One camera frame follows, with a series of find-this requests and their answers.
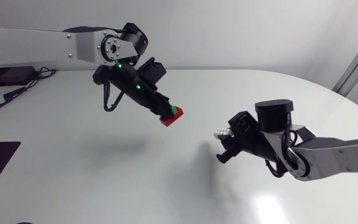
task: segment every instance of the green block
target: green block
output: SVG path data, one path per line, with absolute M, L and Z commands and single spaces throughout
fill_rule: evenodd
M 178 112 L 178 110 L 177 110 L 177 107 L 176 107 L 176 106 L 171 105 L 171 108 L 172 108 L 172 112 L 173 112 L 173 114 L 176 114 L 176 113 Z

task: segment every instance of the red block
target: red block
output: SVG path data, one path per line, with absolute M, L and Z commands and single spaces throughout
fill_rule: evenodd
M 163 125 L 165 125 L 166 127 L 168 127 L 169 125 L 171 125 L 172 123 L 174 123 L 178 118 L 180 118 L 183 115 L 183 110 L 180 107 L 177 107 L 177 113 L 174 115 L 174 117 L 172 119 L 166 119 L 163 117 L 160 117 L 160 121 Z

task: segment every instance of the black box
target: black box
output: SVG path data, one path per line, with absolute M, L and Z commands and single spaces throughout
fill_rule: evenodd
M 0 68 L 0 86 L 27 85 L 36 74 L 33 66 Z

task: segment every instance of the white tabletop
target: white tabletop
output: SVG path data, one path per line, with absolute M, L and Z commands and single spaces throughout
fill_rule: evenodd
M 105 112 L 92 74 L 58 72 L 0 109 L 0 141 L 22 142 L 0 175 L 0 224 L 358 223 L 358 174 L 276 179 L 244 152 L 220 164 L 212 134 L 237 112 L 256 117 L 254 103 L 288 98 L 293 123 L 356 139 L 351 101 L 279 73 L 172 70 L 158 90 L 185 114 L 166 128 L 126 96 Z

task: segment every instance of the black cable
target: black cable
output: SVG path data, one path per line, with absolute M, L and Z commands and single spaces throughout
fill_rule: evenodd
M 34 86 L 38 83 L 38 81 L 39 81 L 40 79 L 49 78 L 49 77 L 51 77 L 52 75 L 56 74 L 57 71 L 58 71 L 58 70 L 56 70 L 56 69 L 50 70 L 50 69 L 48 69 L 48 68 L 46 68 L 46 67 L 42 67 L 42 68 L 37 72 L 37 76 L 34 77 L 33 80 L 31 80 L 29 84 L 27 84 L 27 86 L 23 89 L 23 91 L 21 91 L 20 93 L 14 95 L 11 99 L 9 99 L 9 100 L 7 100 L 7 101 L 5 101 L 5 102 L 3 102 L 3 103 L 0 103 L 0 108 L 3 107 L 3 106 L 5 106 L 5 105 L 7 105 L 8 103 L 10 103 L 11 101 L 13 101 L 13 100 L 16 99 L 17 97 L 19 97 L 21 94 L 25 93 L 29 88 L 34 87 Z M 50 74 L 49 74 L 49 75 L 46 75 L 46 76 L 42 76 L 42 74 L 45 73 L 45 72 L 50 72 Z
M 268 160 L 265 159 L 265 162 L 266 162 L 266 166 L 267 168 L 270 170 L 270 172 L 273 174 L 273 176 L 277 177 L 277 178 L 280 178 L 280 177 L 283 177 L 284 174 L 279 174 L 277 172 L 277 170 L 275 170 L 272 165 L 270 164 L 270 162 Z
M 121 33 L 127 32 L 127 30 L 124 30 L 124 29 L 113 29 L 113 28 L 108 28 L 108 27 L 95 27 L 95 28 L 113 30 L 113 31 L 116 32 L 117 34 L 121 34 Z
M 294 146 L 296 143 L 296 140 L 298 140 L 298 134 L 294 131 L 294 130 L 290 130 L 290 125 L 291 125 L 291 115 L 288 114 L 288 118 L 287 118 L 287 127 L 286 130 L 284 131 L 284 133 L 282 134 L 281 137 L 281 148 L 282 148 L 282 154 L 284 157 L 285 162 L 287 162 L 290 167 L 292 167 L 293 169 L 298 169 L 298 164 L 296 162 L 293 162 L 290 158 L 290 153 L 288 150 L 288 147 L 290 146 Z M 294 140 L 291 140 L 291 135 L 290 133 L 293 133 L 295 135 Z
M 290 133 L 294 135 L 293 140 L 291 140 L 291 147 L 296 144 L 296 141 L 298 140 L 298 133 L 294 130 L 290 130 Z
M 120 94 L 117 96 L 115 102 L 109 108 L 107 103 L 108 103 L 109 97 L 110 97 L 110 83 L 109 82 L 103 83 L 103 104 L 104 104 L 105 111 L 112 112 L 113 110 L 115 110 L 118 106 L 118 103 L 121 101 L 122 96 L 124 96 L 123 91 L 120 92 Z

